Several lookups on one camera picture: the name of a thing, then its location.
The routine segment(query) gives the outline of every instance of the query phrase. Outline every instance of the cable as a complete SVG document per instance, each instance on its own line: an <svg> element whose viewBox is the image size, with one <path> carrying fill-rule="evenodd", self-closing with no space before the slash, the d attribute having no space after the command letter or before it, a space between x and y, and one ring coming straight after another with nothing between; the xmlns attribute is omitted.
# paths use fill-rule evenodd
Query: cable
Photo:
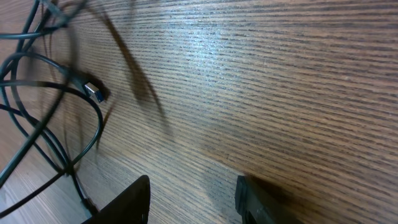
<svg viewBox="0 0 398 224"><path fill-rule="evenodd" d="M47 9L42 15L40 22L33 32L29 32L28 30L32 24L32 21L37 13L38 6L42 2L42 4L47 5ZM74 11L71 14L67 15L63 13L62 9L57 7L57 1L49 1L49 0L35 0L32 6L32 9L28 15L28 18L25 22L25 26L20 34L0 34L0 39L17 39L18 45L16 48L16 52L10 55L5 61L3 61L0 66L0 91L4 101L4 104L0 104L0 110L5 110L9 112L12 122L17 126L17 128L21 131L21 133L27 138L26 142L23 146L16 152L14 157L9 161L9 163L5 166L5 168L0 173L0 188L4 185L8 177L12 174L13 170L17 167L17 165L21 162L23 157L26 155L28 150L34 146L40 154L44 157L44 159L50 164L50 166L57 171L57 175L51 178L47 183L39 187L37 190L33 191L30 195L23 198L21 201L17 202L13 206L5 209L5 211L0 212L0 218L5 217L6 215L13 212L15 209L18 209L20 206L28 202L30 199L34 198L36 195L45 190L48 186L53 184L57 179L59 179L64 174L70 174L76 188L76 191L81 198L81 202L83 206L90 211L92 215L96 214L97 209L91 203L91 201L86 198L82 192L81 185L78 182L77 176L75 174L73 166L91 149L93 144L97 141L99 136L101 136L101 132L103 129L103 117L101 114L101 110L98 105L93 101L100 103L103 100L102 94L94 85L92 85L86 77L82 77L77 71L77 49L76 44L74 42L75 37L72 32L67 32L69 38L71 40L71 54L70 54L70 67L64 67L57 62L51 60L40 54L35 54L28 52L34 41L38 37L43 37L47 34L52 34L58 29L67 28L67 24L72 20L86 5L87 0L82 0L81 3L77 5ZM46 23L49 21L51 17L59 19L59 22L51 27L45 27ZM28 39L29 41L24 45L24 40ZM17 68L19 64L19 60L22 57L30 57L34 59L41 60L46 62L58 69L58 71L65 77L65 81L63 84L59 83L50 83L50 82L34 82L34 81L24 81L17 80ZM10 80L4 80L5 77L11 73ZM79 90L75 90L67 87L69 82L72 81L73 84L78 87ZM13 98L18 107L17 109L11 108L9 99L6 94L6 87L10 86ZM53 105L50 107L47 114L42 118L41 121L35 119L31 116L25 106L23 105L18 91L17 86L36 86L40 88L55 88L60 90L58 93ZM86 102L88 102L96 111L98 116L98 127L95 132L95 135L88 143L88 145L84 148L84 150L76 156L74 159L70 159L68 154L65 152L62 144L51 132L46 125L50 121L54 112L58 108L63 96L65 93L71 93L76 95ZM25 129L19 124L16 116L21 116L25 118L31 125L34 127L34 131L32 134L28 134ZM44 141L47 143L49 148L54 152L57 159L61 162L63 169L59 168L49 157L44 153L44 151L35 143L36 139L39 136L42 136Z"/></svg>

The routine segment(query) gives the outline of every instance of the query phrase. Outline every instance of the wooden surface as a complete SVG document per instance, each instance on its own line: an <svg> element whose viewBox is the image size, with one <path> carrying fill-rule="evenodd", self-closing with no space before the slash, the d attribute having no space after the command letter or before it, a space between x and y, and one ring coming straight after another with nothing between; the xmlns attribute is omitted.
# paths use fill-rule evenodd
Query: wooden surface
<svg viewBox="0 0 398 224"><path fill-rule="evenodd" d="M234 188L247 174L305 223L398 222L397 1L102 4L73 22L81 69L111 92L101 141L78 165L99 208L147 174L149 223L241 223ZM31 2L1 5L1 32L18 32ZM2 59L14 45L0 42ZM67 63L67 52L57 32L52 58ZM53 92L33 96L40 116ZM1 167L23 140L10 141L6 120ZM68 96L50 127L76 155L96 123ZM29 155L0 190L7 205L52 175ZM84 219L65 177L0 222Z"/></svg>

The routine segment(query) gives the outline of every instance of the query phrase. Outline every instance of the black cable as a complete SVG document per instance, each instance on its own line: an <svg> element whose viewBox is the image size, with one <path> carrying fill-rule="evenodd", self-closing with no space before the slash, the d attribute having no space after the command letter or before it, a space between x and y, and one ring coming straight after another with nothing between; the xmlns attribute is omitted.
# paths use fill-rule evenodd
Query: black cable
<svg viewBox="0 0 398 224"><path fill-rule="evenodd" d="M18 152L14 155L14 157L6 165L6 167L1 171L1 173L0 173L0 188L4 185L7 178L11 175L13 170L17 167L18 163L20 163L22 158L26 155L27 151L32 146L35 146L37 148L37 150L44 157L44 159L58 172L58 174L55 177L51 178L43 186L39 187L33 193L28 195L26 198L23 198L21 201L17 202L13 206L11 206L8 209L6 209L5 211L1 212L0 218L5 217L6 215L10 214L15 209L19 208L20 206L22 206L23 204L28 202L30 199L35 197L37 194L41 193L41 191L43 191L49 185L54 183L63 174L71 175L73 183L76 188L76 191L77 191L79 197L81 198L81 202L90 211L90 213L92 215L94 215L97 212L97 209L93 206L93 204L90 202L90 200L85 198L85 196L83 195L81 185L78 182L78 179L75 174L73 166L88 152L88 150L90 150L92 145L95 143L95 141L101 135L102 128L103 128L103 121L102 121L103 118L102 118L101 110L99 109L97 104L88 97L88 96L91 96L89 93L85 92L85 90L82 90L82 89L80 89L80 91L78 91L78 90L74 90L72 88L67 87L67 85L71 79L73 79L74 81L85 80L84 78L80 78L76 74L74 74L75 71L77 71L77 69L76 69L77 50L76 50L76 45L74 44L74 36L71 32L68 32L68 35L70 36L70 40L72 40L71 54L70 54L70 56L71 56L70 68L63 67L63 66L59 65L57 62L54 62L53 60L51 60L43 55L27 52L30 49L30 47L32 46L32 44L34 43L34 41L36 40L36 38L42 37L47 34L52 34L54 31L56 31L60 28L67 27L68 22L71 19L73 19L84 8L84 6L87 3L87 0L82 0L81 3L79 3L77 5L75 10L70 15L66 15L62 12L62 10L59 10L56 6L56 3L57 3L56 1L53 1L53 2L50 2L49 0L41 0L41 1L43 1L43 3L45 3L47 5L47 9L42 16L41 21L39 22L39 24L37 25L36 29L33 32L27 33L27 31L29 30L29 27L33 21L33 18L37 12L37 8L40 4L39 0L35 0L34 5L32 6L32 9L30 11L30 14L26 20L25 26L22 30L22 33L20 33L20 34L0 34L0 39L18 39L19 40L16 52L14 54L10 55L7 59L5 59L5 61L0 66L0 89L1 89L1 94L2 94L3 100L4 100L4 104L5 104L5 105L0 104L0 110L6 110L9 112L12 122L15 123L17 128L27 138L27 141L24 143L24 145L18 150ZM49 21L49 19L52 16L58 17L60 19L59 22L54 26L45 27L46 23ZM16 80L17 67L18 67L18 63L19 63L19 60L21 57L36 58L36 59L42 60L42 61L48 63L49 65L57 68L66 78L64 84L61 85L58 83L49 83L49 82L33 82L33 81ZM9 72L11 72L11 79L4 80L4 78L6 77L6 75ZM78 86L82 87L82 86L86 86L87 84L90 84L90 83L78 83ZM6 91L5 91L6 86L11 86L12 95L14 97L14 100L16 101L16 105L19 110L10 107L9 100L8 100L8 97L7 97ZM56 88L61 91L58 94L53 105L50 107L47 114L44 116L44 118L41 121L38 121L37 119L32 117L26 111L22 101L19 98L19 94L18 94L18 91L16 88L17 86L48 87L48 88ZM53 134L53 132L51 132L48 128L46 128L47 123L50 121L52 115L54 114L55 110L57 109L65 92L71 93L71 94L79 96L80 98L83 98L95 109L95 111L98 115L98 127L97 127L95 135L93 136L93 139L88 143L88 145L84 148L84 150L73 160L71 160L68 157L62 144L57 139L57 137ZM28 135L28 133L23 129L21 124L19 124L18 120L16 119L15 115L23 116L35 128L31 135ZM44 151L35 143L35 140L38 138L39 135L43 136L45 142L49 145L51 150L53 150L55 155L58 157L58 159L62 163L64 169L61 169L56 164L54 164L53 161L51 161L51 159L44 153Z"/></svg>

